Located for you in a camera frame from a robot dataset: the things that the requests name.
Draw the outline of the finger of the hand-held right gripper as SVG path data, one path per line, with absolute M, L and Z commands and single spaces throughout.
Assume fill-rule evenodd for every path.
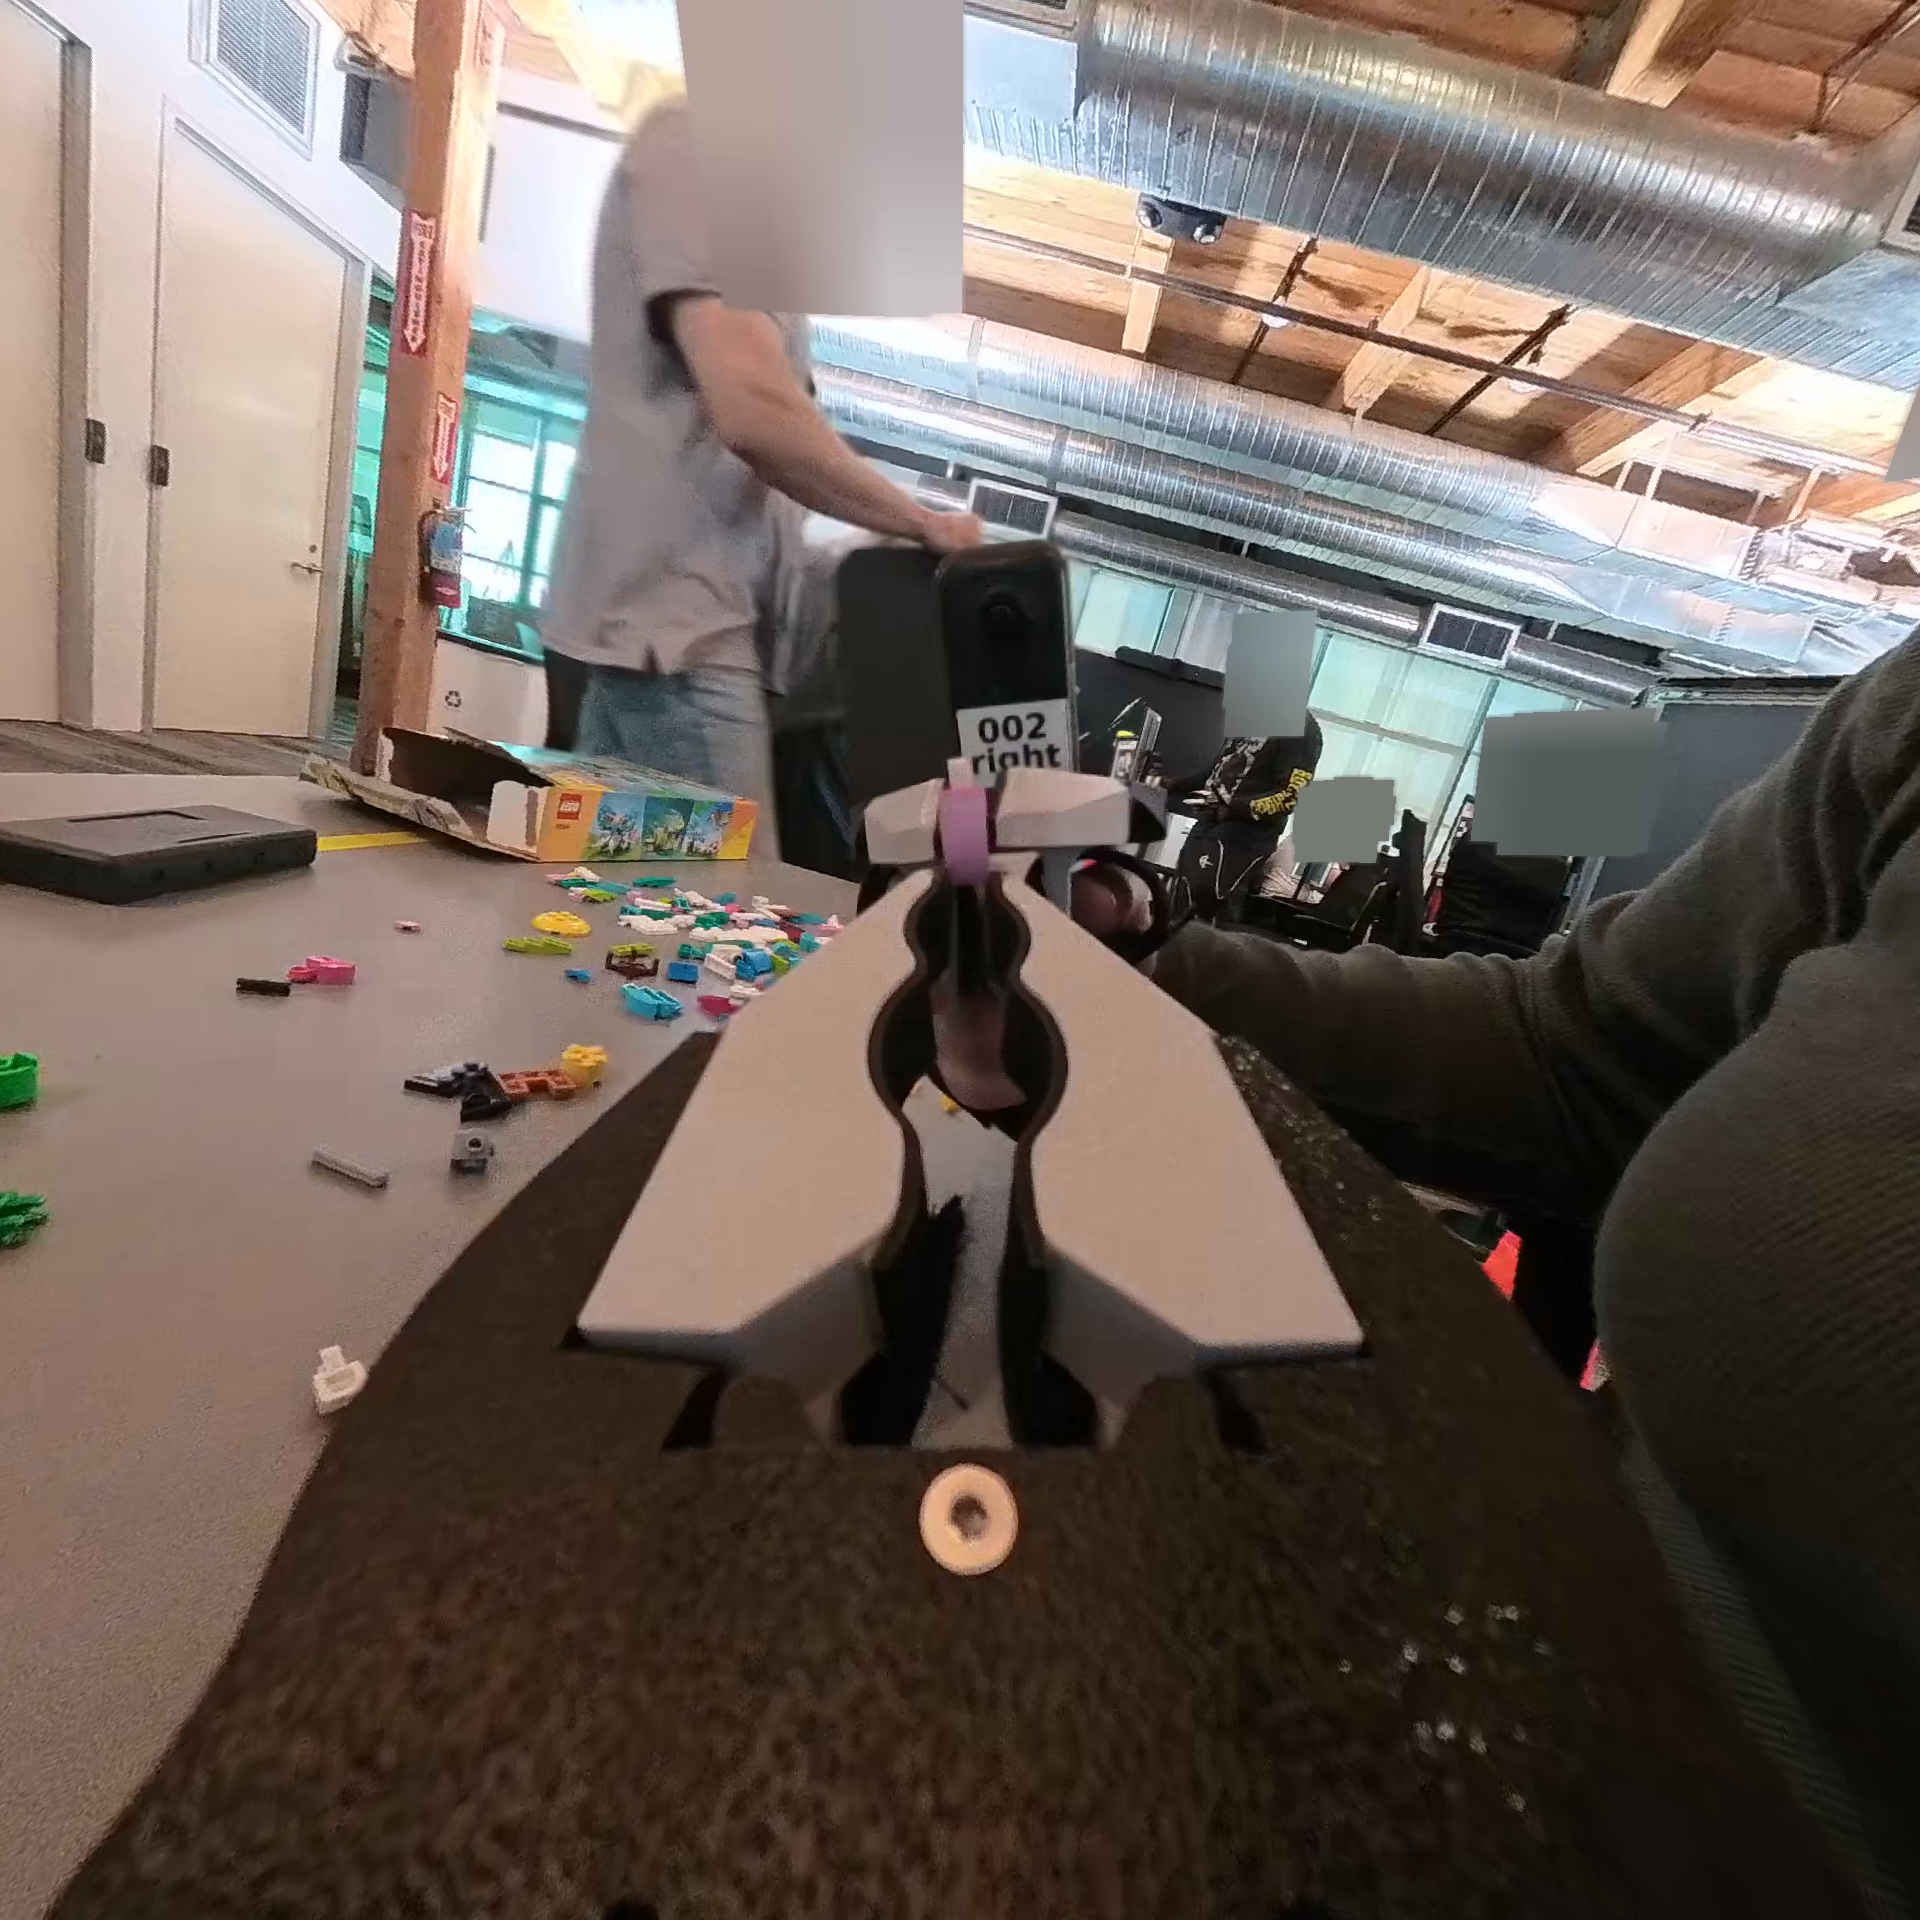
M 991 855 L 1153 848 L 1165 836 L 1157 786 L 1082 772 L 1003 772 L 991 802 Z
M 879 872 L 933 868 L 949 874 L 945 824 L 954 811 L 946 779 L 901 786 L 869 802 L 869 864 Z

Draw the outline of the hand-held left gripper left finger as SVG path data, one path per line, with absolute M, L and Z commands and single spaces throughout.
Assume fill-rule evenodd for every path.
M 901 880 L 719 1036 L 574 1335 L 590 1353 L 788 1388 L 846 1444 L 911 1444 L 957 1292 L 957 1200 L 927 1199 L 906 1100 L 927 1069 Z

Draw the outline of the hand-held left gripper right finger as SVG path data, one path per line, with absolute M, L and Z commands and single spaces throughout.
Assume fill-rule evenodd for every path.
M 1045 1066 L 999 1279 L 1017 1444 L 1095 1444 L 1145 1388 L 1356 1360 L 1364 1332 L 1211 1031 L 1023 880 L 1009 1040 Z

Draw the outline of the pink brick with white clip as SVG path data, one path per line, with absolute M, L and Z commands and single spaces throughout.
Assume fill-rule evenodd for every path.
M 966 757 L 946 762 L 938 810 L 939 864 L 956 889 L 983 889 L 991 879 L 999 783 L 981 779 Z

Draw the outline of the pile of colourful toy bricks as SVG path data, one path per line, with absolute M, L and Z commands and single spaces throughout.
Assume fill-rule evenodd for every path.
M 727 1023 L 772 991 L 849 923 L 842 915 L 754 895 L 708 895 L 666 876 L 613 880 L 574 868 L 549 885 L 570 898 L 566 913 L 593 923 L 593 936 L 574 943 L 574 955 L 597 967 L 574 969 L 610 984 L 621 1007 L 620 988 L 628 979 L 605 971 L 605 954 L 613 945 L 649 945 L 660 955 L 660 973 L 641 981 L 676 994 L 683 1018 L 708 1023 Z

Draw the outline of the black monitor on stand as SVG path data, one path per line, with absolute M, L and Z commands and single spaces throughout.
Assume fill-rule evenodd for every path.
M 1119 732 L 1148 746 L 1155 777 L 1204 772 L 1226 741 L 1226 675 L 1135 648 L 1071 651 L 1075 767 L 1083 775 L 1114 769 Z

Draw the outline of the large frosted window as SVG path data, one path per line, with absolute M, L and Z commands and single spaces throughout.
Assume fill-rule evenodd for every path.
M 1103 656 L 1135 651 L 1171 660 L 1178 681 L 1222 675 L 1237 618 L 1252 616 L 1226 594 L 1150 571 L 1086 561 L 1068 568 L 1075 640 Z M 1531 656 L 1519 666 L 1519 675 L 1494 672 L 1323 619 L 1311 637 L 1308 697 L 1329 741 L 1321 775 L 1393 777 L 1404 802 L 1439 810 L 1447 793 L 1474 792 L 1489 722 L 1603 712 L 1636 697 L 1633 681 L 1607 685 L 1585 669 L 1561 675 L 1557 668 L 1541 676 L 1531 672 Z

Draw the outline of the white recycling cabinet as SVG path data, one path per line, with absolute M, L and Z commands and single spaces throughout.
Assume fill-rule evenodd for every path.
M 545 666 L 462 635 L 438 635 L 425 732 L 507 748 L 542 748 Z

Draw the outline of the teal framed window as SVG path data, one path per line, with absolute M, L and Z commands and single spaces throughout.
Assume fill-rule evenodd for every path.
M 340 683 L 354 683 L 369 640 L 394 284 L 375 275 L 354 402 Z M 441 633 L 537 660 L 540 618 L 586 426 L 586 347 L 479 312 L 471 328 L 449 503 L 465 527 L 462 602 Z

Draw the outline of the wooden pillar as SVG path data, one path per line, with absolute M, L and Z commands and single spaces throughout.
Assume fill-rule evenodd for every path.
M 369 565 L 369 633 L 351 767 L 370 775 L 388 729 L 423 729 L 438 602 L 425 538 L 446 519 L 465 410 L 502 26 L 486 2 L 420 2 L 401 207 L 391 354 Z

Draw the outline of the black flat case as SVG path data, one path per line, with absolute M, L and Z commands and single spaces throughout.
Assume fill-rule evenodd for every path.
M 233 807 L 133 807 L 5 824 L 2 882 L 134 906 L 236 880 L 299 874 L 319 836 Z

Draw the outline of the group of green toy bricks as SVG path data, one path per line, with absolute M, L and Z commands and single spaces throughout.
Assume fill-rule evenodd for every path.
M 20 1113 L 39 1098 L 39 1060 L 30 1051 L 2 1056 L 2 1113 Z M 2 1251 L 10 1253 L 39 1234 L 47 1202 L 34 1191 L 2 1189 Z

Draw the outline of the white door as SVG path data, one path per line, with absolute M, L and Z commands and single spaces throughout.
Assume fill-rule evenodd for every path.
M 155 265 L 147 719 L 313 737 L 340 658 L 364 265 L 186 121 Z
M 89 49 L 2 5 L 2 715 L 89 712 Z

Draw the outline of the silver ceiling duct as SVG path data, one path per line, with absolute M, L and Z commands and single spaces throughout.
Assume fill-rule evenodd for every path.
M 1915 112 L 1833 152 L 1270 5 L 964 5 L 964 63 L 985 153 L 1915 386 Z

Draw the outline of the black wall speaker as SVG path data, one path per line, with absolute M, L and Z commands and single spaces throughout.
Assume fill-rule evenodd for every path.
M 391 209 L 404 207 L 412 146 L 412 82 L 386 72 L 342 74 L 340 162 Z

